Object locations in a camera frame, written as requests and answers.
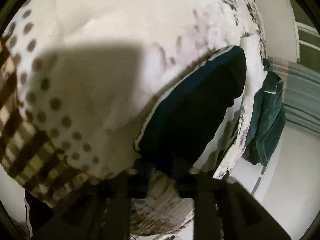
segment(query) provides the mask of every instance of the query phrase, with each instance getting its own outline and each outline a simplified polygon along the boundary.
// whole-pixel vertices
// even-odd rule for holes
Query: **fabric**
[[[320,74],[287,60],[268,57],[284,81],[282,100],[287,121],[320,133]]]
[[[85,181],[115,177],[140,157],[132,141],[160,96],[246,36],[257,42],[245,56],[260,59],[260,70],[265,38],[254,0],[28,0],[3,36],[13,65],[1,70],[1,165],[51,207]],[[237,143],[248,107],[244,98]],[[230,148],[221,173],[236,162]],[[153,190],[164,193],[163,185]],[[182,221],[187,210],[171,216]],[[160,230],[146,229],[154,218],[141,234]]]
[[[172,174],[172,155],[191,166],[214,138],[234,100],[241,99],[246,59],[226,47],[169,89],[156,103],[135,140],[135,149],[157,169]]]
[[[283,81],[268,72],[263,87],[254,97],[253,113],[243,157],[252,164],[267,166],[285,124],[282,103]]]
[[[279,143],[285,121],[285,110],[283,104],[281,104],[280,112],[270,129],[263,136],[252,140],[243,157],[253,165],[261,163],[262,166],[266,167]]]
[[[192,199],[179,197],[174,180],[153,170],[147,198],[132,200],[131,233],[139,236],[177,233],[193,220],[193,209]]]
[[[262,87],[267,72],[264,71],[258,51],[259,36],[251,35],[241,39],[240,46],[244,50],[247,61],[247,75],[243,101],[240,108],[240,118],[236,130],[236,138],[214,172],[214,178],[221,179],[227,171],[231,171],[245,151],[246,136],[249,130],[253,111],[254,95]]]

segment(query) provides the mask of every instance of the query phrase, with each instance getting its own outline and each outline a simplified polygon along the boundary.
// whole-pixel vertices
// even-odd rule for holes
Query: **white piping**
[[[299,23],[299,22],[296,22],[296,23],[297,23],[297,26],[300,27],[301,29],[309,30],[309,31],[313,32],[314,35],[316,35],[316,36],[318,35],[320,37],[316,28],[313,28],[313,27],[306,25],[306,24],[303,24],[303,23]]]
[[[319,35],[318,33],[314,33],[313,31],[308,30],[308,29],[305,29],[305,28],[303,28],[303,27],[298,26],[298,30],[299,30],[299,31],[303,31],[303,32],[305,32],[305,33],[309,33],[309,34],[311,34],[311,35],[313,35],[313,36],[316,36],[316,37],[320,38],[320,35]]]
[[[320,51],[320,48],[317,47],[316,45],[310,44],[310,43],[305,42],[305,41],[299,41],[299,43]]]
[[[26,205],[26,208],[27,208],[27,226],[29,228],[29,235],[31,238],[33,236],[33,233],[32,233],[32,227],[31,227],[31,223],[30,223],[30,214],[29,214],[30,206],[29,206],[26,199],[24,199],[24,204]]]

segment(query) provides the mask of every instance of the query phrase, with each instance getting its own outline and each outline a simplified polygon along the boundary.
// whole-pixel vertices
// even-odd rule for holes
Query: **blanket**
[[[247,78],[236,142],[216,177],[244,150],[265,76],[254,0],[28,0],[2,39],[11,57],[1,69],[1,165],[51,207],[86,181],[114,178],[140,158],[132,142],[160,96],[228,45],[243,48]],[[150,190],[159,194],[133,213],[144,215],[140,234],[179,230],[192,212],[180,205],[171,226],[146,226],[168,190],[182,203],[171,182],[157,183]]]

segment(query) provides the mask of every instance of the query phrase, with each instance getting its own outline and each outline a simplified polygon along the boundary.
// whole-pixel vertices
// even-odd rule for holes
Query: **white wall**
[[[256,0],[265,27],[267,53],[297,62],[296,30],[289,0]]]
[[[261,204],[300,239],[320,210],[320,136],[286,124],[275,172]]]
[[[10,178],[0,165],[0,200],[9,216],[19,223],[26,222],[24,188]]]

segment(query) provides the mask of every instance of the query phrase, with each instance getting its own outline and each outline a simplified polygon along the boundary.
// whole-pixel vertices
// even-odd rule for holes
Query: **clothing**
[[[243,155],[254,165],[261,163],[266,167],[279,142],[285,124],[282,91],[282,79],[276,73],[268,72],[263,87],[254,96],[247,149]]]
[[[231,171],[246,149],[245,141],[252,117],[254,95],[262,87],[267,75],[267,72],[263,70],[262,60],[257,53],[259,50],[258,44],[258,35],[251,35],[241,39],[240,47],[244,50],[247,61],[245,91],[240,108],[236,138],[215,170],[213,177],[216,179],[222,179],[227,171]]]

